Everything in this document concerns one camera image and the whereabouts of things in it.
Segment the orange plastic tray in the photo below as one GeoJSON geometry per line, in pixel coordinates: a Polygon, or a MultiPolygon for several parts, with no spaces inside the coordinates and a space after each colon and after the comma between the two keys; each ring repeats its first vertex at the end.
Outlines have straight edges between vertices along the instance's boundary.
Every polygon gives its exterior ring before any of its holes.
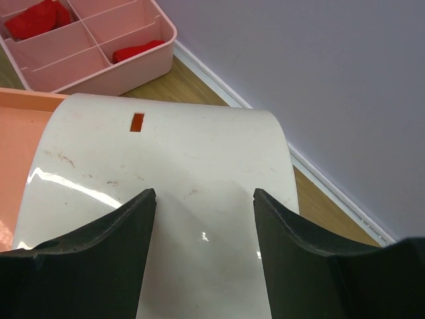
{"type": "Polygon", "coordinates": [[[39,140],[53,111],[66,97],[0,88],[0,251],[11,248],[39,140]]]}

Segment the tray compartment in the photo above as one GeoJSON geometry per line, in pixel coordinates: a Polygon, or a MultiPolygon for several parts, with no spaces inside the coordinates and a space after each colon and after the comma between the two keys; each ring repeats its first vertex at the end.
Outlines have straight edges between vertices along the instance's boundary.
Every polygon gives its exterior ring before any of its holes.
{"type": "Polygon", "coordinates": [[[24,68],[21,72],[33,90],[56,92],[109,66],[102,51],[93,47],[37,70],[24,68]]]}
{"type": "Polygon", "coordinates": [[[137,0],[68,0],[70,6],[74,9],[74,12],[79,16],[80,19],[85,19],[93,15],[97,15],[133,1],[137,0]]]}
{"type": "Polygon", "coordinates": [[[36,70],[96,46],[81,21],[24,41],[5,40],[19,68],[36,70]]]}
{"type": "Polygon", "coordinates": [[[98,44],[108,42],[155,21],[158,13],[147,10],[148,0],[137,0],[127,5],[94,15],[83,20],[98,44]]]}

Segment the glossy white surface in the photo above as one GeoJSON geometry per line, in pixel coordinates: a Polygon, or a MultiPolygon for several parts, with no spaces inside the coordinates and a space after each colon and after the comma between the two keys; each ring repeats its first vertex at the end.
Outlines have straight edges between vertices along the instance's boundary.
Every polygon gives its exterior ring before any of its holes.
{"type": "Polygon", "coordinates": [[[282,129],[268,112],[78,94],[52,115],[13,247],[72,231],[153,187],[157,213],[137,317],[271,318],[252,194],[298,212],[282,129]],[[130,132],[144,113],[141,132],[130,132]]]}

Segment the salmon pink tray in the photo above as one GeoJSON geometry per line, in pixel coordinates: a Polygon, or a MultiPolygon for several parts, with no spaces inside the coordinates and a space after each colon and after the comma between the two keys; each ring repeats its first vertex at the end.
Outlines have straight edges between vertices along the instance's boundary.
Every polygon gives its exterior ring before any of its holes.
{"type": "Polygon", "coordinates": [[[5,21],[41,0],[0,0],[0,43],[27,90],[117,96],[171,70],[177,31],[154,0],[60,0],[72,23],[22,41],[5,21]],[[112,64],[114,51],[165,43],[112,64]]]}

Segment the scuff mark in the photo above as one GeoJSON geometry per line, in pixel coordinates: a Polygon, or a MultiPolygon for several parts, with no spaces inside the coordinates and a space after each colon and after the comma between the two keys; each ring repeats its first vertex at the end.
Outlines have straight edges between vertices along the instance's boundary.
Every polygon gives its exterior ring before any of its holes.
{"type": "Polygon", "coordinates": [[[62,155],[62,152],[60,152],[60,153],[58,154],[58,158],[59,158],[61,161],[65,161],[65,162],[67,162],[67,163],[71,164],[71,165],[72,165],[72,168],[75,168],[74,162],[73,162],[73,161],[71,161],[71,160],[70,160],[69,158],[67,158],[66,156],[62,155]]]}

